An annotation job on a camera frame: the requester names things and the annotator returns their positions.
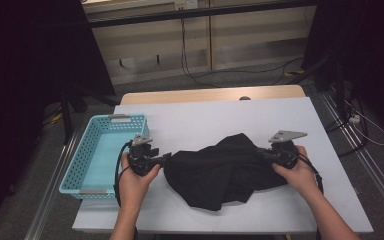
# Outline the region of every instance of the wooden cabinet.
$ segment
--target wooden cabinet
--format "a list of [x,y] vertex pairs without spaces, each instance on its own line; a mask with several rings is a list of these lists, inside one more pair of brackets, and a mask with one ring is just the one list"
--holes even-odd
[[[89,0],[83,3],[83,7],[88,19],[94,20],[174,11],[175,2]],[[267,0],[198,0],[198,6],[207,8],[261,2]],[[204,52],[206,70],[290,60],[304,54],[315,8],[185,19],[185,45],[188,52]],[[182,52],[181,20],[96,28],[93,32],[105,61]]]

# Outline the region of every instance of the black cloth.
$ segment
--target black cloth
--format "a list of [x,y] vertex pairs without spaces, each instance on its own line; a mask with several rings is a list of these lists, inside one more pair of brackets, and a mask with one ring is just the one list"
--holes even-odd
[[197,152],[177,152],[165,163],[164,174],[189,206],[218,211],[223,203],[246,203],[255,190],[287,183],[256,148],[243,133],[226,137]]

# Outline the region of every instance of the handheld controller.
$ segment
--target handheld controller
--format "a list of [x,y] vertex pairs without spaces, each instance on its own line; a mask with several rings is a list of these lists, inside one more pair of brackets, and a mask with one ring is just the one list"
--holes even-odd
[[159,164],[164,167],[164,163],[171,157],[171,153],[164,154],[162,157],[156,157],[159,154],[158,148],[151,148],[149,142],[152,139],[136,135],[129,146],[129,156],[127,157],[129,165],[139,176],[145,176],[151,169]]
[[270,164],[276,163],[287,169],[295,167],[299,156],[298,150],[291,140],[272,143],[271,149],[257,148],[256,153]]

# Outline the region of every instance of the table surface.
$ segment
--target table surface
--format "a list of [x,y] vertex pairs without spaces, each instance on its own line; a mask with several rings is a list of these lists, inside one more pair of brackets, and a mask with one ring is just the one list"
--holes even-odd
[[255,100],[305,97],[305,93],[299,85],[143,92],[125,94],[121,104],[235,101],[245,96]]
[[[237,101],[244,95],[254,101]],[[210,102],[211,96],[216,101]],[[269,147],[267,140],[275,129],[307,132],[307,137],[294,142],[306,146],[324,179],[326,197],[354,231],[373,231],[310,99],[304,96],[299,86],[132,93],[123,97],[115,113],[145,113],[152,145],[160,153],[199,150],[240,132],[257,146]],[[134,99],[142,104],[133,104]],[[111,231],[117,211],[114,199],[85,199],[73,228]],[[211,212],[189,207],[162,172],[150,186],[137,226],[142,233],[281,234],[316,229],[305,201],[288,185],[255,192],[246,204],[229,203]]]

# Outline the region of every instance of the plastic basket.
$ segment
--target plastic basket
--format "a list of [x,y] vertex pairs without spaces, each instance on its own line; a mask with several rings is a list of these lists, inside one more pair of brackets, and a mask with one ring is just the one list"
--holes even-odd
[[149,137],[143,114],[92,117],[59,191],[78,199],[114,198],[114,171],[118,155],[123,145],[136,134]]

